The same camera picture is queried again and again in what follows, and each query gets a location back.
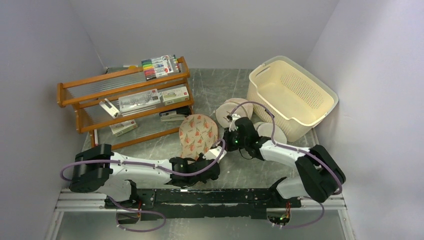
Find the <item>floral mesh laundry bag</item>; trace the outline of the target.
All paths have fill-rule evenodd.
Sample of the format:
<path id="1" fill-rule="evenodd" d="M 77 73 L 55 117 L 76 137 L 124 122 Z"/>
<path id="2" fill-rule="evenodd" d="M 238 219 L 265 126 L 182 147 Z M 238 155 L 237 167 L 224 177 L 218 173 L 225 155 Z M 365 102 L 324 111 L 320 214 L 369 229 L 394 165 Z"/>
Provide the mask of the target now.
<path id="1" fill-rule="evenodd" d="M 203 114 L 187 116 L 178 131 L 182 146 L 181 157 L 196 161 L 200 154 L 206 153 L 219 138 L 217 124 Z"/>

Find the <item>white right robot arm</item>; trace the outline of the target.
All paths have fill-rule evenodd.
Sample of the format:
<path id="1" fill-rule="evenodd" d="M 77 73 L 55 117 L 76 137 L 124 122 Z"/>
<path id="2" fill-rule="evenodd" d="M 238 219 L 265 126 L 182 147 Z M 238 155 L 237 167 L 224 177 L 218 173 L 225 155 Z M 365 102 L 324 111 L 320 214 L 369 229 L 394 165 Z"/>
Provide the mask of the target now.
<path id="1" fill-rule="evenodd" d="M 282 177 L 270 187 L 269 199 L 275 207 L 282 207 L 295 197 L 323 203 L 343 189 L 346 176 L 322 145 L 296 148 L 260 136 L 248 117 L 233 114 L 228 119 L 231 123 L 223 136 L 228 152 L 245 150 L 254 159 L 276 162 L 297 171 L 296 177 Z"/>

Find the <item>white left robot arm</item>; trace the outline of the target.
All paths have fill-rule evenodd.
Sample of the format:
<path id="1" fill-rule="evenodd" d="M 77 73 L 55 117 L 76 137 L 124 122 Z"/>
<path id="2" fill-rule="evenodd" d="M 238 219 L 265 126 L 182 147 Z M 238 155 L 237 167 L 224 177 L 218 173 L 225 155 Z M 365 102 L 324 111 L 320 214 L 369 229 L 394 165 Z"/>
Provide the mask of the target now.
<path id="1" fill-rule="evenodd" d="M 143 184 L 187 188 L 216 180 L 221 172 L 219 162 L 226 153 L 218 145 L 201 153 L 197 161 L 182 157 L 151 160 L 122 155 L 113 152 L 110 144 L 100 144 L 78 153 L 75 162 L 66 166 L 72 169 L 69 189 L 74 193 L 100 192 L 132 208 Z"/>

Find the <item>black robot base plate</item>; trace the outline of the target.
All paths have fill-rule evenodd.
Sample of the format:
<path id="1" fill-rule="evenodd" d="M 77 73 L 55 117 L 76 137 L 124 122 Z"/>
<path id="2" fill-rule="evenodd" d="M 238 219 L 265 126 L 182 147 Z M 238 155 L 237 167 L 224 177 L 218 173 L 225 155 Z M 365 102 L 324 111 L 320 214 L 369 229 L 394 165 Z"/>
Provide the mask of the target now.
<path id="1" fill-rule="evenodd" d="M 269 188 L 166 189 L 139 188 L 125 208 L 155 211 L 168 219 L 250 217 L 267 219 L 268 209 L 301 207 L 298 197 L 283 199 Z"/>

